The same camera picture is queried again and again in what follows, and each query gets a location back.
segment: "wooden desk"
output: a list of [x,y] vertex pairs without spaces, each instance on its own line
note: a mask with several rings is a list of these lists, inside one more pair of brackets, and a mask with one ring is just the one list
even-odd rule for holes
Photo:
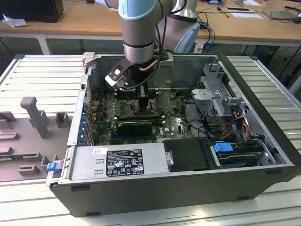
[[[225,0],[224,2],[227,6],[234,7],[234,5],[232,5],[233,1]],[[265,10],[282,11],[285,10],[284,6],[296,7],[298,5],[300,5],[300,3],[282,0],[270,0],[265,6],[242,5],[244,8],[250,8],[254,12],[260,11],[256,14],[260,15],[263,19],[235,18],[231,13],[227,13],[229,18],[227,18],[224,13],[213,14],[213,12],[217,13],[220,11],[218,11],[216,7],[211,8],[205,2],[199,4],[198,11],[208,12],[208,21],[210,27],[215,31],[217,42],[224,43],[227,40],[232,40],[231,43],[233,44],[245,44],[244,41],[263,43],[287,42],[288,44],[292,43],[299,46],[301,44],[300,24],[293,22],[288,24],[288,21],[270,20],[264,13],[261,13],[261,11]],[[297,14],[297,12],[293,10],[290,12],[295,15]],[[203,21],[206,21],[205,14],[201,13],[199,15]],[[207,38],[208,32],[201,30],[198,37]]]
[[[233,1],[224,2],[228,6],[233,6]],[[110,11],[97,3],[86,4],[85,1],[64,0],[63,5],[64,13],[55,24],[29,22],[28,26],[15,29],[0,24],[0,36],[36,38],[44,54],[50,54],[46,39],[122,40],[118,12]],[[284,6],[298,5],[299,3],[291,1],[270,0],[266,6],[243,6],[253,11],[281,11],[284,10]],[[275,46],[299,46],[301,43],[300,24],[269,20],[263,13],[257,13],[263,19],[235,18],[231,13],[227,13],[229,15],[227,18],[223,13],[218,13],[220,11],[216,7],[211,8],[200,1],[198,11],[202,10],[208,12],[210,27],[216,33],[215,43]],[[205,14],[202,13],[200,16],[206,21]],[[201,30],[198,41],[204,42],[207,39],[208,31]]]

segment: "computer case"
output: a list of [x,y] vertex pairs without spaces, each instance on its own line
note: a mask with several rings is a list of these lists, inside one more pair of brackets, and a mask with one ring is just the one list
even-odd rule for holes
[[13,19],[56,23],[63,13],[62,0],[0,1],[0,12]]

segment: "desk leg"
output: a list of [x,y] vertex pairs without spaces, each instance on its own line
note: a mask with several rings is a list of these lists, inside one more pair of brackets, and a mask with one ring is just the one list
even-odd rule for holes
[[289,91],[292,94],[295,94],[299,88],[301,87],[301,75],[299,76],[299,78],[297,78],[297,80],[293,83],[293,85],[289,88]]
[[45,34],[39,34],[39,36],[37,37],[39,44],[41,46],[41,50],[43,52],[44,55],[51,55],[52,52],[47,44],[47,39],[46,39],[46,35]]
[[248,50],[248,48],[249,48],[249,45],[244,45],[243,48],[241,49],[240,53],[242,55],[246,54],[246,51]]

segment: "sticker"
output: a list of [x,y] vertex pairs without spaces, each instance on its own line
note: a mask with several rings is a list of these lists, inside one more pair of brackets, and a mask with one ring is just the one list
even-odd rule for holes
[[108,177],[144,174],[142,149],[107,151],[106,175]]
[[107,154],[108,148],[93,148],[93,154]]

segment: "motherboard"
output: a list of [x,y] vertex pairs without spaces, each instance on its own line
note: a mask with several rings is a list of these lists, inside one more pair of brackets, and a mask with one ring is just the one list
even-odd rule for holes
[[[161,143],[166,139],[193,138],[183,115],[186,97],[176,90],[157,90],[146,109],[139,108],[133,92],[109,93],[92,101],[95,144]],[[151,133],[120,135],[118,126],[129,122],[151,123]]]

